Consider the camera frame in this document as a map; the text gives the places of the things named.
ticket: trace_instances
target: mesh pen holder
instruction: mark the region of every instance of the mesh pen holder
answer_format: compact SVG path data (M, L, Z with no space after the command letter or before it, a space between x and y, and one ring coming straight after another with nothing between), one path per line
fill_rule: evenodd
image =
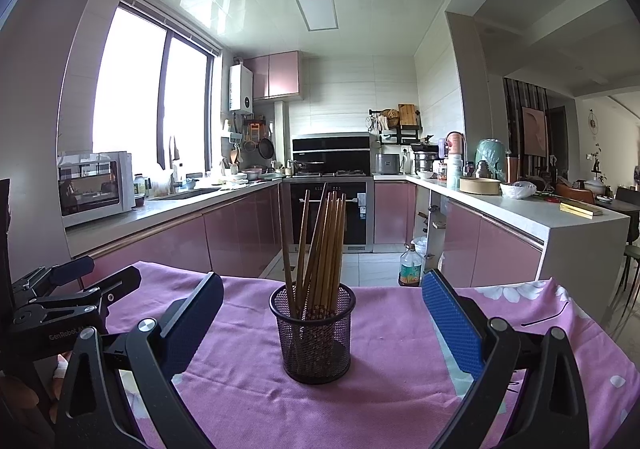
M269 300L278 323L282 366L303 384L326 384L343 376L351 364L351 312L356 297L340 284L335 315L325 319L293 319L287 288L282 285Z

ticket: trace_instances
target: white microwave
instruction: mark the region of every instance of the white microwave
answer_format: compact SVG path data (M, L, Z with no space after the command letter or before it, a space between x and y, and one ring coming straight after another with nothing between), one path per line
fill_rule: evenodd
M65 227L130 211L136 204L131 154L59 156L58 193Z

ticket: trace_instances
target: tablecloth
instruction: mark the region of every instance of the tablecloth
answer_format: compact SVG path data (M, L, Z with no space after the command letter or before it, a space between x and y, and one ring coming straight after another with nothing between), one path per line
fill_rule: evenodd
M142 284L110 307L111 333L128 331L145 317L160 318L203 277L152 263L136 267ZM236 277L223 282L222 308L188 369L173 378L217 449L424 449L471 384L457 369L419 288L354 288L351 368L338 381L313 386L293 381L282 369L268 306L282 283ZM640 395L638 371L609 336L553 280L458 292L473 298L487 317L504 317L516 330L543 334L558 325L567 332L586 395L591 447L603 447ZM517 372L513 380L522 377ZM162 447L131 374L123 381L146 442ZM498 442L516 397L506 393L482 447Z

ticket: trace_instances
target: white water heater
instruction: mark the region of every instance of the white water heater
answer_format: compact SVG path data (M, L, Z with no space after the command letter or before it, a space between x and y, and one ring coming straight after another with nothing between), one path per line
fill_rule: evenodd
M241 64L229 71L229 110L242 114L254 112L254 74Z

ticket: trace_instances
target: square ceiling light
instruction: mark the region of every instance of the square ceiling light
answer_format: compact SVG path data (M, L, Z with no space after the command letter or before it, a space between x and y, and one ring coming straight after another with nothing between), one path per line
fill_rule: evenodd
M296 0L309 32L338 28L334 0Z

